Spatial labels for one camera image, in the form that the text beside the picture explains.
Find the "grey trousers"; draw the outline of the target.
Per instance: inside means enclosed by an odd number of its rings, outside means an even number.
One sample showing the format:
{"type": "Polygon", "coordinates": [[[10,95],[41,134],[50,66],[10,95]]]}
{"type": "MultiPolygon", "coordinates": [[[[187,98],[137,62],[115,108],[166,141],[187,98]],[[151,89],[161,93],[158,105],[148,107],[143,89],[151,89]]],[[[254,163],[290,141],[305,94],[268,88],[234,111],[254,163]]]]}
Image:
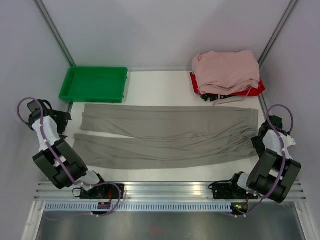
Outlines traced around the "grey trousers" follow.
{"type": "Polygon", "coordinates": [[[253,157],[258,123],[252,108],[87,104],[73,148],[106,169],[210,166],[253,157]]]}

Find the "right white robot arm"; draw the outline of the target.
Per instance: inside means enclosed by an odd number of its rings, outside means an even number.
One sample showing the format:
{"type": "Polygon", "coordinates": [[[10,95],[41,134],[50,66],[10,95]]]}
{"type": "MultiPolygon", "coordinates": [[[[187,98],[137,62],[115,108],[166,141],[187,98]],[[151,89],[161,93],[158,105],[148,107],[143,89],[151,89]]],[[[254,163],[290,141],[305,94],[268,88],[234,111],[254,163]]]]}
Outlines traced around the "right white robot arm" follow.
{"type": "Polygon", "coordinates": [[[294,139],[283,130],[282,118],[271,115],[251,142],[259,160],[251,173],[234,174],[228,193],[240,199],[250,191],[262,196],[272,191],[268,199],[282,203],[301,170],[301,164],[288,153],[288,147],[295,144],[294,139]]]}

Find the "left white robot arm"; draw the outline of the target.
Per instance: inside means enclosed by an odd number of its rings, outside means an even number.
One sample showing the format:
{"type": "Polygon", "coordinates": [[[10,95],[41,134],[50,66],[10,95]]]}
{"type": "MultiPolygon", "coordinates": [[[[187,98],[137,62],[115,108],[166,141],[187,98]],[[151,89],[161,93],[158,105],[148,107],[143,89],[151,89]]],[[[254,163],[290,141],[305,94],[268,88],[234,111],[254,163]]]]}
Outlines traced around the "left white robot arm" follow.
{"type": "Polygon", "coordinates": [[[109,186],[103,183],[100,174],[89,171],[84,161],[66,142],[64,135],[68,122],[72,120],[68,112],[53,110],[47,100],[32,100],[27,104],[30,111],[26,125],[36,132],[39,152],[32,157],[41,172],[58,189],[81,185],[97,198],[105,198],[109,186]]]}

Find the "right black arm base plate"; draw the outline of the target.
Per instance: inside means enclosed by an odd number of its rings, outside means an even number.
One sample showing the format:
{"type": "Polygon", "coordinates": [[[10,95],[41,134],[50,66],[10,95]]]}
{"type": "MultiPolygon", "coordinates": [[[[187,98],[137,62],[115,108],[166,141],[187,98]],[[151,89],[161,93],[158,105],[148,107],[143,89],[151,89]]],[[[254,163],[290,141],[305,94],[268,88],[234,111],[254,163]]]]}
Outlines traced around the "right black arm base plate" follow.
{"type": "Polygon", "coordinates": [[[247,192],[237,184],[230,182],[214,182],[208,186],[215,200],[257,200],[258,196],[247,192]]]}

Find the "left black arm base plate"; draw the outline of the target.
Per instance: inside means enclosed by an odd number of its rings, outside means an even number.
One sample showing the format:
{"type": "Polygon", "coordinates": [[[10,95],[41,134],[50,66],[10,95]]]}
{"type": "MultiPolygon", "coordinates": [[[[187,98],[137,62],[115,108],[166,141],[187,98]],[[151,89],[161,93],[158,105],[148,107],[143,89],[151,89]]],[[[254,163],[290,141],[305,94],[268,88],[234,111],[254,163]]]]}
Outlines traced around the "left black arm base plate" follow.
{"type": "Polygon", "coordinates": [[[117,187],[114,185],[102,185],[93,187],[90,190],[85,190],[83,187],[77,187],[72,190],[72,194],[76,198],[80,199],[90,199],[90,200],[118,200],[119,198],[122,200],[125,193],[125,185],[122,183],[115,184],[120,191],[118,191],[117,187]]]}

